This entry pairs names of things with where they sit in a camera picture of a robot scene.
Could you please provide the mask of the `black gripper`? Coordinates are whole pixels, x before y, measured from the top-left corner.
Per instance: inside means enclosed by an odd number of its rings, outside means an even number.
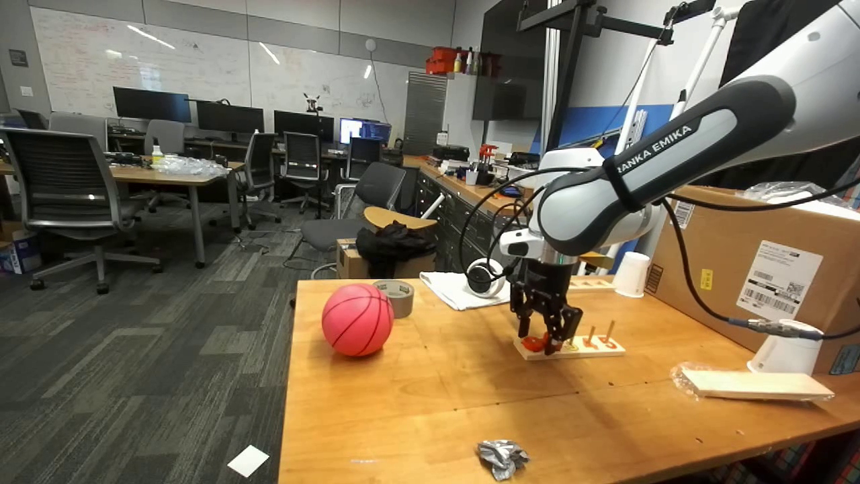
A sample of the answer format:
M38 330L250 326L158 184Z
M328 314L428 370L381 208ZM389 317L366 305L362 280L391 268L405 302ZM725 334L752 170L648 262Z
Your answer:
M520 259L511 274L511 311L516 314L516 336L533 336L533 314L539 311L547 327L545 356L561 349L581 326L584 311L566 305L569 268Z

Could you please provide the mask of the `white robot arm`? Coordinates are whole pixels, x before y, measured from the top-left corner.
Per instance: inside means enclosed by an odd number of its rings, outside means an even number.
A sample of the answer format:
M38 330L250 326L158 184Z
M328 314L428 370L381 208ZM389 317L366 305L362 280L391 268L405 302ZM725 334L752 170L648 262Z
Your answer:
M566 305L572 262L593 248L637 240L649 204L725 166L808 153L860 131L860 0L835 0L709 96L596 166L555 166L527 229L504 232L516 259L511 310L519 336L543 314L538 338L558 353L584 311Z

